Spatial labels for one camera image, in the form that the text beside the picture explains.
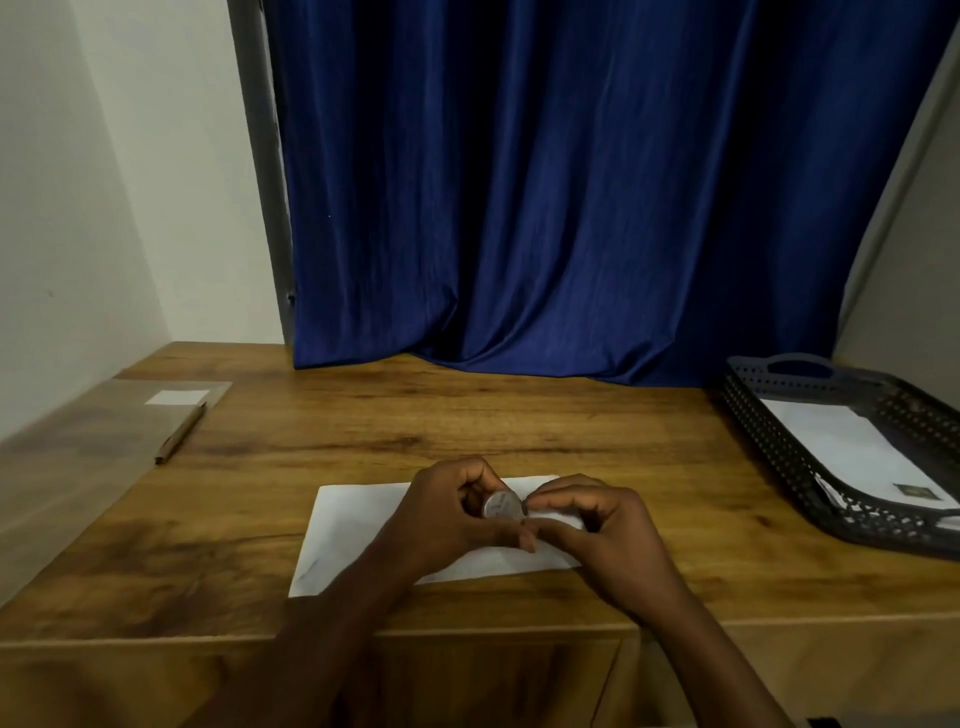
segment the wooden desk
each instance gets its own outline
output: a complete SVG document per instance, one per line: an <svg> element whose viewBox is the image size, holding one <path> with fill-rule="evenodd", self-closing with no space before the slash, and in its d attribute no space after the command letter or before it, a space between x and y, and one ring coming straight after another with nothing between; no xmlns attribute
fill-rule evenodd
<svg viewBox="0 0 960 728"><path fill-rule="evenodd" d="M294 372L282 347L210 344L172 344L122 376L234 385L169 465L0 610L5 726L175 725L280 626L318 486L406 480L472 452L503 476L636 488L794 715L960 706L960 565L808 525L702 391L406 355ZM410 724L485 724L503 706L527 724L616 724L637 682L676 719L662 655L644 645L638 680L639 652L636 627L577 573L544 572L416 588L362 670Z"/></svg>

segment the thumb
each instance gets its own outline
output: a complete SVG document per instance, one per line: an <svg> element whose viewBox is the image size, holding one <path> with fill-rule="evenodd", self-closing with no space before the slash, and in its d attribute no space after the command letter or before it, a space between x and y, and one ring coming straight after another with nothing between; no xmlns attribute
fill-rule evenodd
<svg viewBox="0 0 960 728"><path fill-rule="evenodd" d="M473 529L474 548L481 546L507 546L522 548L533 553L537 550L537 537L522 523L509 519L475 519Z"/></svg>
<svg viewBox="0 0 960 728"><path fill-rule="evenodd" d="M587 550L590 535L586 531L574 528L568 523L556 519L525 519L523 525L533 531L534 535L556 546L561 551L583 563L582 554Z"/></svg>

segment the basket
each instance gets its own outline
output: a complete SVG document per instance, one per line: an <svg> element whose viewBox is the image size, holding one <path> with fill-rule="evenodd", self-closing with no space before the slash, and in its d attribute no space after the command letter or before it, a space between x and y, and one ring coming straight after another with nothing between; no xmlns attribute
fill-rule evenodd
<svg viewBox="0 0 960 728"><path fill-rule="evenodd" d="M783 372L798 365L823 376ZM809 522L853 544L960 561L960 529L939 524L960 516L960 508L924 508L861 493L818 462L761 397L848 406L958 501L960 413L895 376L840 367L812 354L732 356L724 375L724 401L780 475L783 494ZM818 477L847 508L828 497Z"/></svg>

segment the person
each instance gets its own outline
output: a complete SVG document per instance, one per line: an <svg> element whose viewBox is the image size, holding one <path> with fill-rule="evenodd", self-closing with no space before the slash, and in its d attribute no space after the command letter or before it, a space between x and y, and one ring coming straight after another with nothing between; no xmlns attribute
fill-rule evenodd
<svg viewBox="0 0 960 728"><path fill-rule="evenodd" d="M394 514L352 565L184 724L321 724L352 664L391 607L421 577L484 546L534 551L542 539L574 556L610 603L650 629L701 728L792 726L743 655L689 590L639 495L586 475L540 486L523 522L479 517L507 486L486 460L437 463L414 477ZM586 530L537 518L576 508Z"/></svg>

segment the hand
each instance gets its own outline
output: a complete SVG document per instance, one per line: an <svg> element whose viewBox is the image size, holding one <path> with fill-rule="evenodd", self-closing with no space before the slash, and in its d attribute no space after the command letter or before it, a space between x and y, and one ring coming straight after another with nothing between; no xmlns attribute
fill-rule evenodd
<svg viewBox="0 0 960 728"><path fill-rule="evenodd" d="M649 624L669 616L690 592L646 506L635 491L611 488L586 475L541 485L527 498L531 515L576 508L587 531L552 519L528 518L538 538L577 559L595 586L625 612Z"/></svg>
<svg viewBox="0 0 960 728"><path fill-rule="evenodd" d="M407 558L417 579L483 546L532 553L537 539L525 526L478 518L484 498L503 490L508 490L506 484L481 457L436 463L414 476L373 547L392 558Z"/></svg>

